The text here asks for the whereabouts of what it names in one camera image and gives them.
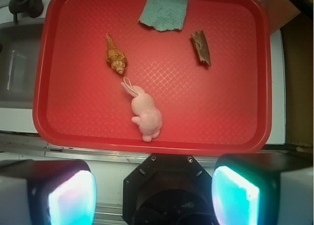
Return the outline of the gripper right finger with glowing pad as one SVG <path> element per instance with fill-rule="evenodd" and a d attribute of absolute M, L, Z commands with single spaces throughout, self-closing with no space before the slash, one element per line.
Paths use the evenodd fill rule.
<path fill-rule="evenodd" d="M 211 194 L 220 225 L 312 225 L 313 155 L 224 154 L 215 164 Z"/>

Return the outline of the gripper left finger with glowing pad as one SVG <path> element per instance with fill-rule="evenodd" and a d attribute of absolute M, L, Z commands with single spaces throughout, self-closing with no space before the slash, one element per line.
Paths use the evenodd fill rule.
<path fill-rule="evenodd" d="M 2 160 L 2 225 L 91 225 L 96 179 L 83 160 Z"/>

